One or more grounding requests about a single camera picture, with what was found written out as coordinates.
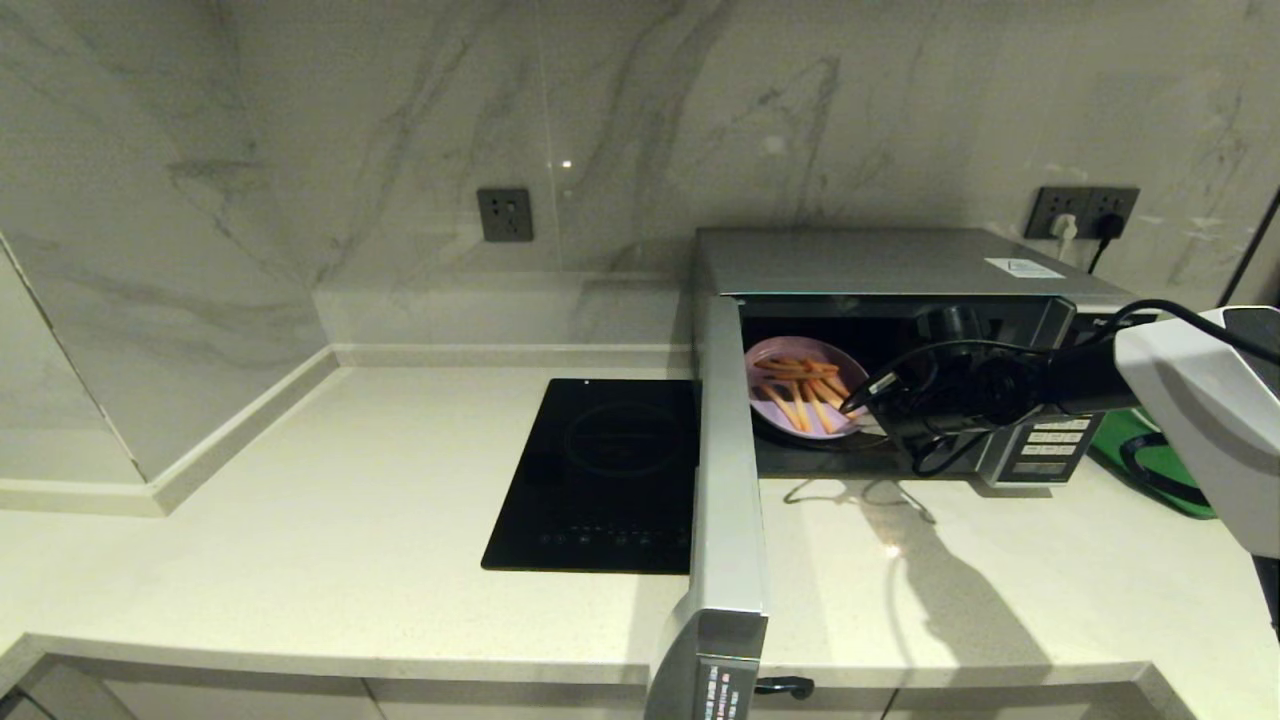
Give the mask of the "microwave door with dark glass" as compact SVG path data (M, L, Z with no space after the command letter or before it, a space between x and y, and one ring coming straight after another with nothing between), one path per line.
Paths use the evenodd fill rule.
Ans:
M700 416L689 584L660 630L643 720L694 720L700 656L758 659L768 625L768 566L739 302L709 295L695 311Z

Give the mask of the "silver Panasonic microwave oven body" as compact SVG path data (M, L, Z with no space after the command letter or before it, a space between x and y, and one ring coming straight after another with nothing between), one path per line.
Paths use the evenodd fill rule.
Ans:
M794 382L762 378L773 357L840 366L850 386L908 350L943 340L1033 348L1082 345L1133 301L1126 291L1021 243L977 229L700 229L698 302L739 302L756 470L764 478L942 477L992 488L1064 486L1082 464L1100 414L948 437L932 454L859 432L858 418L824 405L829 436L795 430L762 391L796 409ZM1018 279L987 258L1025 258L1065 275Z

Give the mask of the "green plastic tray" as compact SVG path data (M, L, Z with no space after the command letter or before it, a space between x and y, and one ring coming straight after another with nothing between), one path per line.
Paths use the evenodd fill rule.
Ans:
M1091 456L1120 482L1184 516L1219 515L1169 443L1140 407L1100 414Z

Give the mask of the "black induction cooktop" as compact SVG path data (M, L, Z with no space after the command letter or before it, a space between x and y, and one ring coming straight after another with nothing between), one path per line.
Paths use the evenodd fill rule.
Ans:
M481 566L687 574L700 448L694 391L685 379L552 379Z

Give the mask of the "grey cabinet side panel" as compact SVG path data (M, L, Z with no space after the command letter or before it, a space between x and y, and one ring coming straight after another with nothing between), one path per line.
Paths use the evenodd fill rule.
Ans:
M0 720L138 720L125 703L79 664L40 660L0 693Z

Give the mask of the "grey double wall socket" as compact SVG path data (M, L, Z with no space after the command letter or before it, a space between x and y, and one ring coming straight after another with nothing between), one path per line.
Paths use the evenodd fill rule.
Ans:
M1074 213L1079 229L1076 238L1097 240L1096 223L1107 213L1114 211L1123 215L1128 228L1139 196L1140 190L1133 186L1042 186L1032 202L1023 237L1027 240L1052 240L1050 222L1057 214Z

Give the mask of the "grey single wall socket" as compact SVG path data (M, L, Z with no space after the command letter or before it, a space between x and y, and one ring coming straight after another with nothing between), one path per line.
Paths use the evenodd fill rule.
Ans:
M479 188L476 199L485 242L527 243L534 241L532 205L527 188Z

